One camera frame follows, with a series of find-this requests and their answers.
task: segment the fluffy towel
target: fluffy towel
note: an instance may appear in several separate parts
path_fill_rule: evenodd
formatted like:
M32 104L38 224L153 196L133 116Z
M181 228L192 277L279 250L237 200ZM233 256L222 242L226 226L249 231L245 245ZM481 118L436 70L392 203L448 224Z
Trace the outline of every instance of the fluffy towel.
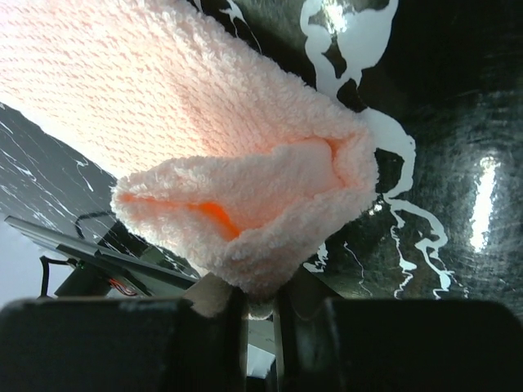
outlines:
M133 233L255 298L375 197L358 116L186 0L0 0L0 79Z

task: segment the glossy black surface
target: glossy black surface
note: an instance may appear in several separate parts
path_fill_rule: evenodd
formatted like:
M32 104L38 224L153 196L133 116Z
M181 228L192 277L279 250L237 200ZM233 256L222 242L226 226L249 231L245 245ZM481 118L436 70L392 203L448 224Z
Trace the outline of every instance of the glossy black surface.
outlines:
M523 317L517 0L193 3L371 121L381 195L326 242L310 270L347 297L490 299ZM110 209L113 184L0 109L1 212L75 235L79 216ZM81 222L88 241L105 236L107 246L137 255L146 246L110 215Z

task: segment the black plastic part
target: black plastic part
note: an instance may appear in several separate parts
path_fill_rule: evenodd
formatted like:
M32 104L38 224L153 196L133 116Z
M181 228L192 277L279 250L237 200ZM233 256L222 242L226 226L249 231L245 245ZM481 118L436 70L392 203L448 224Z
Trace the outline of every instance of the black plastic part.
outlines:
M277 296L278 391L523 390L523 330L502 305L348 301L322 286L302 269Z
M106 296L111 286L102 270L94 265L77 267L55 291L56 296Z
M177 299L15 302L0 390L245 390L246 309L213 275Z

